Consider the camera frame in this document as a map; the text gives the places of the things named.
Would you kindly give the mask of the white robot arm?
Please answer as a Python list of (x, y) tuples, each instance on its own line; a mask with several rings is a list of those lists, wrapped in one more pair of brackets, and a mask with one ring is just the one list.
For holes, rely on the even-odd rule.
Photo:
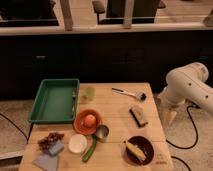
[(208, 68), (200, 62), (190, 63), (167, 73), (167, 86), (158, 95), (163, 107), (164, 126), (172, 123), (177, 115), (174, 109), (186, 100), (213, 114), (213, 88), (206, 84), (208, 77)]

